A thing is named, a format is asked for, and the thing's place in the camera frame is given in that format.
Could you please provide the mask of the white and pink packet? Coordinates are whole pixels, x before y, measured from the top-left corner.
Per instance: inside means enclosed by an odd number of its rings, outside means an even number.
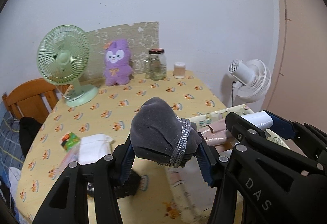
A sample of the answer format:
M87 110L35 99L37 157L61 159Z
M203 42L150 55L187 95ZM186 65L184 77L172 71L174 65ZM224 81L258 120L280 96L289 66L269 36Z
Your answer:
M241 117L263 131L273 125L272 118L264 111L242 115ZM226 119L223 118L198 130L207 145L217 147L234 141L234 137L227 130L225 121Z

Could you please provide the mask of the white drawstring cloth pouch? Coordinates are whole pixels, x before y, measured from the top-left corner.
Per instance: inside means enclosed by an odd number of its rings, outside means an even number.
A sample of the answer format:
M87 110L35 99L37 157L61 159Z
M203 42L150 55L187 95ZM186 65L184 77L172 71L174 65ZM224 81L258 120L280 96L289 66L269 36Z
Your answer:
M80 165L96 163L100 158L111 154L113 138L106 134L94 134L80 141L78 162Z

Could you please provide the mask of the grey knit hat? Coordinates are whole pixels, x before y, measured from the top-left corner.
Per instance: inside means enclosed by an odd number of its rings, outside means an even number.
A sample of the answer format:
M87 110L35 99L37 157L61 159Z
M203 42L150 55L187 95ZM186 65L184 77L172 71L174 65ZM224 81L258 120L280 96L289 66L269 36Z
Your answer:
M173 168L184 167L202 143L196 125L178 117L159 97L141 106L131 123L130 140L137 157Z

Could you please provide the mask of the clear plastic straw pack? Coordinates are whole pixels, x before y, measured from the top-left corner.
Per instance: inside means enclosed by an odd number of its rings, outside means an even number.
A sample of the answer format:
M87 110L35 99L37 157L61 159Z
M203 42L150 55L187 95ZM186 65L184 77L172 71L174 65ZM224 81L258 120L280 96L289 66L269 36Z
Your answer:
M62 159L62 162L60 163L59 168L57 168L57 176L59 176L71 162L77 162L78 155L79 155L79 145L76 145L76 146L72 147L66 153L65 157Z

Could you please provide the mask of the green tissue pack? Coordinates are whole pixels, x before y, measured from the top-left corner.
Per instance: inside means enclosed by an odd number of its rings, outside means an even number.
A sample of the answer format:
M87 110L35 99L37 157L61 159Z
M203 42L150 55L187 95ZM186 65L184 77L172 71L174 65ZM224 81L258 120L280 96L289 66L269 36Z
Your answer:
M77 144L79 144L79 142L80 142L80 138L73 132L66 133L60 139L60 144L66 152L74 148Z

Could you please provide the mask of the beige door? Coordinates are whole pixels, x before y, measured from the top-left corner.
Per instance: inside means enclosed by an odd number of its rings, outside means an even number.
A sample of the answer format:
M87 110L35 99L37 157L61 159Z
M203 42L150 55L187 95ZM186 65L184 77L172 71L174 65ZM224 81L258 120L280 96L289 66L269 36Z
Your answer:
M279 0L279 39L263 108L326 131L326 5Z

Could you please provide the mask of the white standing fan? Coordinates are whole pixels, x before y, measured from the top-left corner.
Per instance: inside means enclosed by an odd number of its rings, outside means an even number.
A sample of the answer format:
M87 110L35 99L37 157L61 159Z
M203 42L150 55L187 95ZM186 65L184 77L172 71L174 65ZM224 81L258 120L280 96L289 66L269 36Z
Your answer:
M271 73L262 60L233 60L228 66L228 73L234 78L231 86L232 106L236 97L245 103L257 102L270 88Z

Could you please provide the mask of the yellow patterned tablecloth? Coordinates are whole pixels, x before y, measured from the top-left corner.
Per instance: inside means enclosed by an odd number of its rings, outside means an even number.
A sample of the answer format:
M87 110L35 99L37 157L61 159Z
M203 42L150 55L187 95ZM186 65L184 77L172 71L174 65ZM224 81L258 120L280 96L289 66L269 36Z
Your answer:
M65 157L60 139L68 132L79 138L106 134L113 138L112 148L124 143L130 124L141 105L152 97L165 100L182 118L225 109L220 100L196 78L187 72L182 80L171 74L160 81L136 75L124 86L107 87L98 81L98 95L79 107L57 103L37 136L25 159L17 187L16 206L32 223L42 202L57 179L57 168ZM185 223L172 207L172 191L163 166L135 159L134 170L142 180L137 193L118 200L124 223Z

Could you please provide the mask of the cotton swab container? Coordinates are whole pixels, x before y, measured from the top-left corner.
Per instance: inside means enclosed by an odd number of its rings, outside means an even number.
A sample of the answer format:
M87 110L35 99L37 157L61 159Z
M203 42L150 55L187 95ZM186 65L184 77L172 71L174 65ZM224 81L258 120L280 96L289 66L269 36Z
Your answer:
M174 63L174 78L184 79L186 74L186 64L184 62Z

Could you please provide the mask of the black garment on chair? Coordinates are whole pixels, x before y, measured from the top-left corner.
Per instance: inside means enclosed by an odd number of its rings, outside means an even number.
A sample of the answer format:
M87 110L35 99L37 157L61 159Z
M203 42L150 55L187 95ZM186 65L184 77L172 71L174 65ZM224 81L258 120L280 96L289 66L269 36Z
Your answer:
M42 124L31 117L23 117L19 121L19 143L23 156L26 158L28 151L41 129Z

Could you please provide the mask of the blue plaid bedding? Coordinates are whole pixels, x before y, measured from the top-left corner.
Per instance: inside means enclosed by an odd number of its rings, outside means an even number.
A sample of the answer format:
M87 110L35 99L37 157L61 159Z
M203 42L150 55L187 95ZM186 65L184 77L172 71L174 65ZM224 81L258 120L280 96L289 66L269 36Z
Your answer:
M4 199L15 218L18 210L15 206L16 193L12 196L8 178L9 167L22 169L25 157L19 143L19 121L9 111L1 115L1 184Z

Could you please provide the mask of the purple plush toy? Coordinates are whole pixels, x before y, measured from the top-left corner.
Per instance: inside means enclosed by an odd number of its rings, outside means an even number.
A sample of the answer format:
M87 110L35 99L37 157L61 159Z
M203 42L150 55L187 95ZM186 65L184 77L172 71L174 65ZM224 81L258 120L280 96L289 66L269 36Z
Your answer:
M114 40L104 47L105 85L126 85L130 81L132 67L130 66L131 51L126 39Z

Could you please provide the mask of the wooden chair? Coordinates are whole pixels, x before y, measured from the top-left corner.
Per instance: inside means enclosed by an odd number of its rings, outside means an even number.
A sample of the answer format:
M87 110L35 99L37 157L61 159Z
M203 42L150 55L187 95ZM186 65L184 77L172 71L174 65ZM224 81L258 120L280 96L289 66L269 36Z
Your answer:
M31 117L44 123L57 110L57 94L64 94L69 87L69 84L55 86L44 79L34 79L19 85L10 94L4 93L2 100L16 119Z

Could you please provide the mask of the green desk fan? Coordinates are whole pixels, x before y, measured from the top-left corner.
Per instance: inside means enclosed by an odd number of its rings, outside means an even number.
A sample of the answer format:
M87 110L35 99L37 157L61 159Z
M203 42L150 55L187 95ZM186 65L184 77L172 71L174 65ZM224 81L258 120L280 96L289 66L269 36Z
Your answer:
M98 94L97 87L82 85L79 81L87 68L89 55L86 34L74 25L53 28L38 47L37 67L40 74L56 87L68 87L62 96L69 107L84 105Z

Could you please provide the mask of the green patterned backboard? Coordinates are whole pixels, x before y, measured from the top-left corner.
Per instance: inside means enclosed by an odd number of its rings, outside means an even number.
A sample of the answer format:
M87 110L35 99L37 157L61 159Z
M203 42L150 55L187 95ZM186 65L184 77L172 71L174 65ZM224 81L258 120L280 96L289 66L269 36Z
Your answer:
M159 22L139 22L101 28L86 33L90 46L89 63L80 78L88 81L103 77L105 45L118 39L126 39L131 51L130 66L134 74L145 72L149 50L159 47Z

